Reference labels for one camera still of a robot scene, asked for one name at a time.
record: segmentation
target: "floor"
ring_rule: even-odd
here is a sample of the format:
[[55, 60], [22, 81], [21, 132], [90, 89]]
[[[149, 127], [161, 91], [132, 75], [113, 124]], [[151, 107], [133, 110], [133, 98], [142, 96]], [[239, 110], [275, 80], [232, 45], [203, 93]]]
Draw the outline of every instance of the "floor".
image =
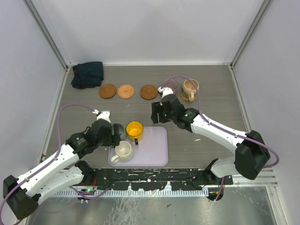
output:
[[48, 198], [26, 225], [276, 225], [264, 187], [226, 187], [221, 201], [206, 197], [100, 197], [80, 204]]
[[[151, 102], [140, 96], [140, 89], [146, 84], [156, 87], [166, 78], [175, 75], [185, 75], [196, 79], [200, 84], [202, 111], [213, 120], [236, 130], [245, 130], [245, 125], [240, 112], [232, 77], [228, 66], [107, 66], [104, 68], [105, 79], [103, 84], [112, 83], [117, 88], [123, 84], [130, 84], [135, 88], [135, 94], [129, 99], [122, 99], [115, 95], [111, 99], [99, 96], [99, 88], [77, 90], [72, 88], [73, 70], [67, 77], [67, 82], [62, 94], [60, 107], [80, 103], [94, 109], [111, 111], [112, 123], [127, 125], [137, 120], [144, 126], [162, 126], [167, 130], [168, 157], [166, 167], [194, 167], [205, 168], [215, 158], [226, 158], [232, 153], [212, 140], [180, 130], [172, 122], [153, 125], [150, 119]], [[178, 92], [181, 92], [183, 78], [176, 78]], [[197, 108], [198, 102], [186, 102], [181, 97], [180, 101], [186, 108]], [[83, 131], [95, 120], [90, 111], [80, 107], [70, 107], [61, 116], [62, 140], [68, 139], [73, 133]], [[58, 147], [57, 129], [54, 127], [49, 142], [47, 156], [53, 154]], [[109, 168], [108, 150], [99, 147], [92, 154], [86, 155], [85, 160], [94, 168]]]

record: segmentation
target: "brown coaster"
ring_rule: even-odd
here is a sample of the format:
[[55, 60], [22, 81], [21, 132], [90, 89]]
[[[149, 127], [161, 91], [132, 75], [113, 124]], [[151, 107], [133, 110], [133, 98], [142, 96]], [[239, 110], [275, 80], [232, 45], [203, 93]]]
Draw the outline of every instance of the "brown coaster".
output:
[[186, 97], [182, 92], [181, 92], [181, 97], [186, 100], [189, 101], [188, 97]]
[[110, 83], [101, 86], [101, 88], [99, 89], [99, 95], [102, 98], [112, 98], [116, 94], [116, 92], [116, 87]]
[[118, 95], [121, 98], [130, 98], [133, 96], [134, 93], [135, 89], [129, 84], [124, 84], [118, 89]]
[[153, 85], [145, 85], [141, 88], [141, 96], [143, 99], [152, 100], [158, 95], [158, 89]]

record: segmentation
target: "white wall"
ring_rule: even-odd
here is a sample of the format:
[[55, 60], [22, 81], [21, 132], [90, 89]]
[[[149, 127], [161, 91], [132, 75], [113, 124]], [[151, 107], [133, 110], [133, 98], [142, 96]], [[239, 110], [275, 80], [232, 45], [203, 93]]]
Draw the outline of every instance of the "white wall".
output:
[[[64, 69], [22, 0], [0, 1], [0, 21], [2, 181], [37, 165]], [[15, 222], [7, 205], [2, 216]]]
[[33, 2], [71, 64], [222, 64], [263, 0]]
[[273, 1], [236, 66], [253, 129], [280, 155], [274, 167], [300, 224], [300, 1]]

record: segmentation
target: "dark blue cloth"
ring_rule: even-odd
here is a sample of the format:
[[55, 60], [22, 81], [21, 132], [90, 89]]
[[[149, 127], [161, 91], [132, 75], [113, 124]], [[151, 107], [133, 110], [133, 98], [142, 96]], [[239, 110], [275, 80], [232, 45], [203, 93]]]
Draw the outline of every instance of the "dark blue cloth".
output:
[[101, 86], [104, 79], [102, 62], [87, 62], [73, 66], [74, 78], [71, 82], [73, 88], [85, 89]]

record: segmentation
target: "lavender tray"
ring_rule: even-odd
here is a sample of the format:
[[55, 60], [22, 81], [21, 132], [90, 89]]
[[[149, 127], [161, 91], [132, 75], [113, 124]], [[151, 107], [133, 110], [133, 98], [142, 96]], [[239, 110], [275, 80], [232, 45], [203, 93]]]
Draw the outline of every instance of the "lavender tray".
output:
[[114, 148], [109, 148], [108, 163], [111, 166], [151, 167], [165, 166], [168, 163], [167, 131], [163, 127], [144, 127], [144, 137], [138, 145], [127, 138], [135, 150], [130, 161], [112, 164], [111, 158], [116, 154]]

